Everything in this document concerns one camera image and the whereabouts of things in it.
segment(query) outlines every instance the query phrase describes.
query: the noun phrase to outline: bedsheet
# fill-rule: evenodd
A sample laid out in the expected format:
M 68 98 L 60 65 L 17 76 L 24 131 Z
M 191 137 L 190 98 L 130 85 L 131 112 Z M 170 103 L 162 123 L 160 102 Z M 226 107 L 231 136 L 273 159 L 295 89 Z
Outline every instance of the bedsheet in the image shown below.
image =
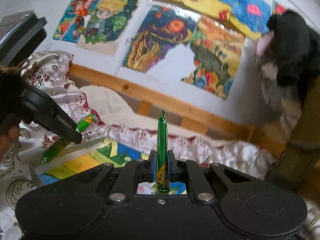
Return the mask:
M 96 121 L 84 132 L 83 142 L 108 137 L 146 154 L 155 149 L 156 120 L 135 115 L 121 97 L 104 88 L 101 89 L 104 93 L 97 93 L 101 96 L 99 102 L 97 97 L 89 99 L 92 88 L 79 90 L 68 79 L 72 58 L 73 55 L 62 51 L 37 52 L 30 57 L 31 65 L 23 72 L 23 77 L 28 84 L 52 96 L 74 121 L 90 113 L 97 114 Z M 220 162 L 262 179 L 268 167 L 275 162 L 268 151 L 247 142 L 213 140 L 172 125 L 168 131 L 169 149 L 174 151 L 176 158 L 191 159 L 204 167 L 211 162 Z M 15 219 L 14 208 L 23 194 L 37 187 L 31 180 L 28 163 L 39 158 L 57 139 L 56 135 L 36 124 L 20 124 L 20 137 L 12 142 L 0 167 L 0 239 L 20 239 L 22 232 Z M 315 204 L 307 203 L 309 215 L 302 232 L 304 239 L 319 235 L 320 228 L 319 209 Z

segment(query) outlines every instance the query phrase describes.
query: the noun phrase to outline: black cloth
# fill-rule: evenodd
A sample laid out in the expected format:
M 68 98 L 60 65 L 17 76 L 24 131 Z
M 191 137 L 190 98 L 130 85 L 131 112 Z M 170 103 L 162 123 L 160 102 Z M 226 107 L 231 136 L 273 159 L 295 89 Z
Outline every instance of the black cloth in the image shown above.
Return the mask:
M 320 35 L 290 10 L 282 16 L 273 15 L 267 26 L 275 32 L 271 46 L 278 66 L 277 83 L 298 85 L 304 102 L 308 87 L 320 75 Z

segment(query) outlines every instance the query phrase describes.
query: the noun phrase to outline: green snack stick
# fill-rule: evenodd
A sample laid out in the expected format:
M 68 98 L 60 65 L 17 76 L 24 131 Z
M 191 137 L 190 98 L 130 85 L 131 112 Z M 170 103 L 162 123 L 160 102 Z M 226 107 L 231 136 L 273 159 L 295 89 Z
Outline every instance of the green snack stick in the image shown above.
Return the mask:
M 86 118 L 81 120 L 77 124 L 77 132 L 83 133 L 84 130 L 86 130 L 93 122 L 96 120 L 96 115 L 95 114 L 89 114 Z M 60 137 L 53 145 L 47 149 L 42 157 L 41 157 L 41 162 L 43 163 L 49 163 L 52 161 L 57 155 L 65 149 L 71 142 L 67 141 L 65 138 Z
M 169 194 L 170 185 L 168 181 L 168 126 L 165 119 L 164 110 L 158 120 L 157 134 L 157 166 L 156 166 L 156 193 Z

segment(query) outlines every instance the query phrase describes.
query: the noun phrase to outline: wooden rail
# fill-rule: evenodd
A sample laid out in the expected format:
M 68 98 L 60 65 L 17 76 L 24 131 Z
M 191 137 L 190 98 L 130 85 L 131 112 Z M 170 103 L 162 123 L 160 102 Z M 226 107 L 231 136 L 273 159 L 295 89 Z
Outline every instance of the wooden rail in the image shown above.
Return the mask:
M 141 100 L 138 114 L 148 116 L 152 105 L 164 108 L 172 113 L 183 116 L 181 127 L 206 134 L 209 127 L 235 135 L 245 140 L 268 149 L 275 157 L 279 158 L 285 145 L 264 136 L 263 132 L 255 127 L 239 125 L 223 117 L 209 113 L 169 95 L 111 76 L 77 64 L 72 64 L 70 75 L 88 81 L 91 85 L 103 86 L 116 92 L 123 93 Z

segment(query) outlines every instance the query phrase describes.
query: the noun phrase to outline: finger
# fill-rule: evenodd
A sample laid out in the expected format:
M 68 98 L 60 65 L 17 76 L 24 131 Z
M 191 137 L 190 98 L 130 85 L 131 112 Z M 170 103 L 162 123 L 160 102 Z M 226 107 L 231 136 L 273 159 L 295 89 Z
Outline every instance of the finger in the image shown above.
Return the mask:
M 9 140 L 16 140 L 20 135 L 20 127 L 14 126 L 11 127 L 8 131 Z
M 0 134 L 1 135 L 7 135 L 8 130 L 13 126 L 18 126 L 21 122 L 21 119 L 16 117 L 14 114 L 8 114 L 3 123 L 0 125 Z
M 8 136 L 0 135 L 0 156 L 2 157 L 3 154 L 7 152 L 7 150 L 10 149 L 11 146 L 11 140 L 8 138 Z

